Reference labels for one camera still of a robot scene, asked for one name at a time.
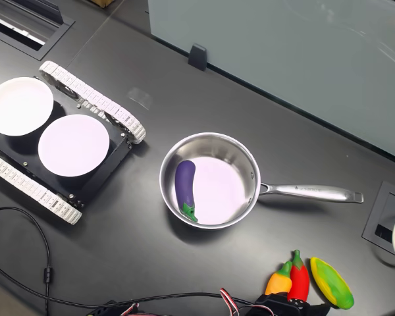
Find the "cable connector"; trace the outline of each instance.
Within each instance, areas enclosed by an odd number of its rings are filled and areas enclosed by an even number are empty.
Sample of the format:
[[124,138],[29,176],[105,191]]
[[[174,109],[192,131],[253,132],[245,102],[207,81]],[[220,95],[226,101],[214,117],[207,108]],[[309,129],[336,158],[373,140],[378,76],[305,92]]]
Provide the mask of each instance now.
[[44,283],[51,283],[51,278],[53,276],[53,268],[52,267],[46,267],[44,269]]

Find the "orange bell pepper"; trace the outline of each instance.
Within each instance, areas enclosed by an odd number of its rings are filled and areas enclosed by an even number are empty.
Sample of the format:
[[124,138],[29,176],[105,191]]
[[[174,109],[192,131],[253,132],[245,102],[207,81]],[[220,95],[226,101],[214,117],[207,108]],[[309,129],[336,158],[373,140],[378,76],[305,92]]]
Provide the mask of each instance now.
[[289,293],[292,286],[290,271],[292,262],[287,261],[281,269],[275,272],[269,279],[265,295],[286,292]]

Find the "red chili pepper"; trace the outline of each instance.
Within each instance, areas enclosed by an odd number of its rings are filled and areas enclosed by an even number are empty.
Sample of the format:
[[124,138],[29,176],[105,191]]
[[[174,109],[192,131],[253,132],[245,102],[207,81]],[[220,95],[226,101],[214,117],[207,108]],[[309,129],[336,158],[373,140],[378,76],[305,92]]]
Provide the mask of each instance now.
[[288,300],[296,298],[306,302],[307,296],[309,295],[310,278],[309,273],[300,258],[300,250],[294,251],[290,278],[292,281],[292,287],[288,293]]

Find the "red and white wire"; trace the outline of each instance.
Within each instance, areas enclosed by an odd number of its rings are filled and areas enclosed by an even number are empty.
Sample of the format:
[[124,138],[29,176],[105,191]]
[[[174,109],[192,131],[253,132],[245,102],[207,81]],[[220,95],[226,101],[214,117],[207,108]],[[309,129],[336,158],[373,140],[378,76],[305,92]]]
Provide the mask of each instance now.
[[121,313],[120,316],[126,316],[126,315],[128,315],[135,307],[139,307],[139,303],[132,304],[132,306],[130,306],[130,307],[129,307],[128,309],[126,309],[125,311],[123,311],[123,312]]
[[272,311],[272,309],[270,309],[269,307],[264,306],[264,305],[245,305],[245,306],[240,307],[240,309],[245,308],[245,307],[250,307],[250,308],[256,307],[256,308],[265,309],[265,310],[267,310],[269,313],[271,313],[272,316],[275,316],[275,314],[274,314],[274,312]]
[[236,302],[232,299],[231,295],[224,288],[221,288],[219,292],[221,293],[225,304],[230,310],[230,316],[233,316],[235,313],[237,313],[237,316],[240,316],[240,309],[238,308]]

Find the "saucepan handle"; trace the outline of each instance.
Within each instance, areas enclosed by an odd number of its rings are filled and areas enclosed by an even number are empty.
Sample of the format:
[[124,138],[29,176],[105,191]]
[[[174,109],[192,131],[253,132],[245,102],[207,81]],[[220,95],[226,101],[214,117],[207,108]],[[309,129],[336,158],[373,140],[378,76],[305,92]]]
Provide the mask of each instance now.
[[310,184],[275,186],[265,183],[261,183],[261,186],[266,188],[266,191],[259,194],[261,196],[264,194],[282,194],[284,196],[298,196],[300,198],[317,199],[319,201],[328,202],[363,203],[364,201],[362,193],[334,186],[317,186]]

